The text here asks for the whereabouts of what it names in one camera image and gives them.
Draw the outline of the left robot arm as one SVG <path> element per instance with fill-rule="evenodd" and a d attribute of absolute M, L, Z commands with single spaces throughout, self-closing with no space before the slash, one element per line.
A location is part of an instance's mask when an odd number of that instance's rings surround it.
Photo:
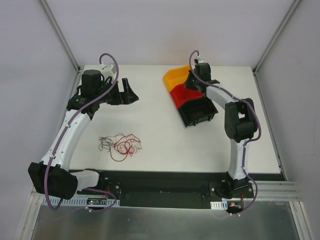
<path fill-rule="evenodd" d="M 71 199 L 77 191 L 89 188 L 99 195 L 106 183 L 100 179 L 100 171 L 87 168 L 70 173 L 73 153 L 85 128 L 93 119 L 101 104 L 129 105 L 138 101 L 127 78 L 122 79 L 123 91 L 112 71 L 85 70 L 81 84 L 69 99 L 63 124 L 53 144 L 42 159 L 32 162 L 28 174 L 37 193 Z"/>

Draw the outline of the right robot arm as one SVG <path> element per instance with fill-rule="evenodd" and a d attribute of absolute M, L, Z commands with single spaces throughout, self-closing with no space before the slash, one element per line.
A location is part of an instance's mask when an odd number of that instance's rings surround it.
<path fill-rule="evenodd" d="M 224 89 L 217 80 L 211 79 L 211 67 L 198 62 L 189 70 L 184 86 L 197 90 L 224 109 L 224 130 L 230 139 L 230 164 L 226 179 L 215 187 L 215 193 L 226 199 L 237 197 L 249 184 L 247 153 L 256 131 L 261 130 L 252 99 L 240 99 Z"/>

